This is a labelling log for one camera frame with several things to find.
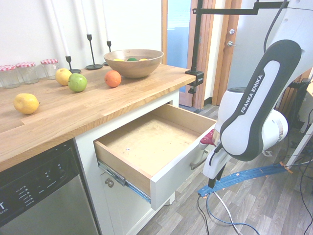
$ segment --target candle holder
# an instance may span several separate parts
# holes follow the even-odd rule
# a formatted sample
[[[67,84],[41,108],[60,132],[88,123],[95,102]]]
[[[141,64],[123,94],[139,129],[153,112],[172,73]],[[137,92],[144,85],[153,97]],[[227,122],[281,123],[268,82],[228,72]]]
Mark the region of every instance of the candle holder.
[[[93,65],[86,66],[86,69],[88,69],[88,70],[98,70],[98,69],[102,68],[103,65],[96,65],[94,63],[94,56],[93,56],[92,45],[91,45],[91,40],[92,40],[91,34],[87,34],[87,39],[89,40],[89,43],[90,43],[90,49],[91,49]]]
[[[66,56],[65,58],[66,58],[66,60],[67,60],[67,62],[69,64],[69,70],[71,71],[71,73],[80,73],[81,72],[81,70],[73,70],[72,69],[72,66],[70,65],[72,59],[71,59],[70,56]]]
[[[111,41],[107,41],[107,45],[108,45],[108,47],[109,47],[109,52],[111,52],[111,45],[112,45],[112,44],[111,44]]]

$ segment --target dishwasher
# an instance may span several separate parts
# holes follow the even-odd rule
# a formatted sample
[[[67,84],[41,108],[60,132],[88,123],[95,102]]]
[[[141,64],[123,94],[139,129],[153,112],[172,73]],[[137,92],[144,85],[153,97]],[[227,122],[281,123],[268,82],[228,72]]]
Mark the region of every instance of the dishwasher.
[[[0,172],[0,235],[101,235],[73,140]]]

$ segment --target white candle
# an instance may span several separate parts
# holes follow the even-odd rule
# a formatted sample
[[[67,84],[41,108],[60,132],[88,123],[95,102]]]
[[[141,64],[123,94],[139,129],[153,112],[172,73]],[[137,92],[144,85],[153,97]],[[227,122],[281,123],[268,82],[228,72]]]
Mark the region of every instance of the white candle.
[[[64,51],[65,51],[65,56],[70,56],[69,55],[69,50],[68,50],[68,47],[67,47],[67,41],[66,41],[65,34],[64,34],[64,29],[63,29],[63,26],[62,26],[62,24],[60,22],[60,19],[58,17],[57,10],[56,10],[55,5],[54,5],[54,0],[51,0],[51,4],[52,4],[52,8],[53,8],[55,19],[57,20],[59,32],[60,32],[62,43],[63,43],[63,48],[64,48]]]
[[[91,34],[90,30],[88,28],[88,24],[87,24],[87,18],[86,18],[85,8],[84,8],[84,5],[83,5],[83,0],[80,0],[80,2],[82,3],[83,15],[84,15],[85,26],[86,26],[86,32],[87,32],[87,34]]]
[[[107,41],[111,41],[110,37],[109,37],[109,22],[108,22],[108,18],[106,18],[106,8],[105,8],[105,5],[104,5],[104,1],[105,0],[102,0],[102,6],[103,6],[103,15],[104,15],[104,24],[106,26],[106,35],[107,35]]]

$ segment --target laminate floor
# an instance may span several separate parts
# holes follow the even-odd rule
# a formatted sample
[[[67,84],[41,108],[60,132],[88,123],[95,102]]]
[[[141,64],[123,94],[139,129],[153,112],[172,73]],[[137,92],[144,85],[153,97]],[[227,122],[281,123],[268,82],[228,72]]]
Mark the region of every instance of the laminate floor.
[[[217,119],[217,106],[206,105],[201,110],[192,110],[192,108],[189,110]],[[278,162],[283,158],[282,156],[294,151],[291,148],[292,141],[299,142],[302,136],[303,134],[298,130],[292,130],[289,138],[285,138],[250,162],[231,159],[226,165],[223,176]],[[204,220],[196,207],[197,191],[208,183],[208,179],[202,174],[202,169],[203,165],[192,173],[176,191],[174,203],[164,206],[139,232],[139,235],[206,235]],[[297,166],[292,167],[291,170],[292,174],[284,172],[247,180],[219,190],[217,194],[228,206],[235,222],[248,223],[261,235],[303,235],[311,218],[301,199],[302,174]],[[306,175],[313,177],[311,168],[307,169]],[[313,211],[312,187],[313,180],[304,177],[302,191],[311,212]],[[210,197],[209,205],[215,216],[229,221],[227,212],[215,195]],[[236,234],[231,226],[218,222],[207,214],[203,198],[200,198],[200,207],[208,218],[210,235]],[[237,228],[244,235],[256,234],[248,226],[238,225]],[[313,235],[313,225],[306,234]]]

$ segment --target cabinet door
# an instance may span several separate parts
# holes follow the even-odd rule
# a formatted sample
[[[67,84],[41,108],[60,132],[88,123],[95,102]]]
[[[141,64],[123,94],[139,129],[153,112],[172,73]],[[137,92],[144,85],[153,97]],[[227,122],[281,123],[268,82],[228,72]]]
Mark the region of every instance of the cabinet door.
[[[150,204],[107,173],[101,175],[115,235],[135,235],[155,211]]]

